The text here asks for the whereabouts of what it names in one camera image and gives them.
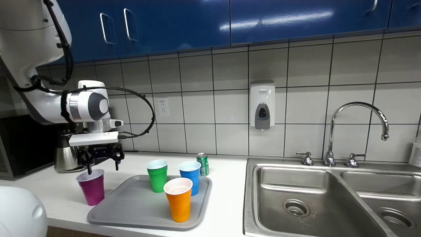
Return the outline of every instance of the upper cabinet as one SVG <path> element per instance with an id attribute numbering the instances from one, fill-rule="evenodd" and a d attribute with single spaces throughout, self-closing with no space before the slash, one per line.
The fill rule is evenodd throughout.
<path id="1" fill-rule="evenodd" d="M 389 28 L 421 26 L 421 0 L 394 0 Z"/>
<path id="2" fill-rule="evenodd" d="M 231 0 L 231 43 L 386 29 L 391 0 Z"/>
<path id="3" fill-rule="evenodd" d="M 117 0 L 125 55 L 230 44 L 229 0 Z"/>
<path id="4" fill-rule="evenodd" d="M 123 54 L 115 0 L 57 2 L 72 34 L 71 50 L 76 62 Z"/>

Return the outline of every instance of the gray tray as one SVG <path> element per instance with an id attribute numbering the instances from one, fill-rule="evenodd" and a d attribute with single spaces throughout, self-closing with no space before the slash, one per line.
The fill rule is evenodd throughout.
<path id="1" fill-rule="evenodd" d="M 179 176 L 168 176 L 168 180 Z M 148 175 L 133 176 L 124 181 L 89 213 L 88 221 L 107 226 L 186 231 L 203 220 L 212 181 L 199 178 L 199 193 L 192 197 L 190 218 L 177 223 L 171 217 L 165 192 L 154 193 Z"/>

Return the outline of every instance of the sink basin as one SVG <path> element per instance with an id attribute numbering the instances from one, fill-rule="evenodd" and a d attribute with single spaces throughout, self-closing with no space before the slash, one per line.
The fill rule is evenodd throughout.
<path id="1" fill-rule="evenodd" d="M 421 236 L 421 176 L 343 172 L 341 177 L 398 236 Z"/>
<path id="2" fill-rule="evenodd" d="M 340 172 L 299 161 L 249 159 L 244 229 L 249 236 L 386 237 L 373 216 L 342 184 Z"/>

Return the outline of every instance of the backsplash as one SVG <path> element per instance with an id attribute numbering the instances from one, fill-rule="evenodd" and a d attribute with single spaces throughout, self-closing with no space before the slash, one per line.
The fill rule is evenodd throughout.
<path id="1" fill-rule="evenodd" d="M 126 150 L 207 152 L 313 158 L 326 152 L 330 119 L 342 104 L 364 101 L 389 120 L 381 140 L 380 120 L 369 109 L 339 114 L 333 152 L 367 154 L 365 160 L 407 162 L 421 114 L 421 32 L 389 33 L 264 46 L 217 49 L 78 64 L 79 80 L 100 80 L 147 95 L 157 114 L 150 133 L 126 139 Z M 40 68 L 53 78 L 62 66 Z M 260 131 L 249 124 L 248 85 L 270 79 L 276 86 L 276 125 Z M 121 130 L 139 133 L 150 123 L 147 105 L 109 91 L 110 112 Z M 157 102 L 167 99 L 168 116 Z"/>

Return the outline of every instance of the orange cup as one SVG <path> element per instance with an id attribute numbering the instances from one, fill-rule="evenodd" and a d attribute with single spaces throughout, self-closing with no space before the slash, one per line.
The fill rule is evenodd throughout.
<path id="1" fill-rule="evenodd" d="M 193 182 L 188 178 L 175 178 L 164 185 L 175 222 L 185 222 L 190 218 L 190 198 Z"/>

